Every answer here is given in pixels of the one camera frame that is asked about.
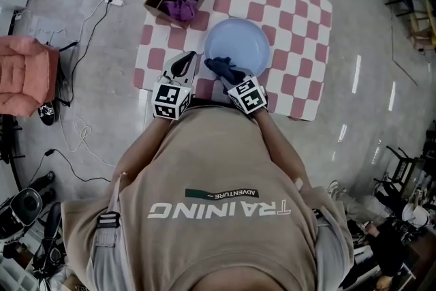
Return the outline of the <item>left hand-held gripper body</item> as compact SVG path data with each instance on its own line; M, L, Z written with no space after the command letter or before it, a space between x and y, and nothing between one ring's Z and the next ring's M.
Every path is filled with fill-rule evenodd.
M153 116L179 120L188 108L193 95L191 83L181 83L169 78L161 78L153 85Z

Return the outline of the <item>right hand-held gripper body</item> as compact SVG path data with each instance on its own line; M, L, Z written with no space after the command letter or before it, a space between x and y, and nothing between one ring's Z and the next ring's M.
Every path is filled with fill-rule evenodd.
M255 76L245 77L237 85L233 85L223 78L223 85L227 90L228 97L242 112L252 113L260 108L267 108L267 94Z

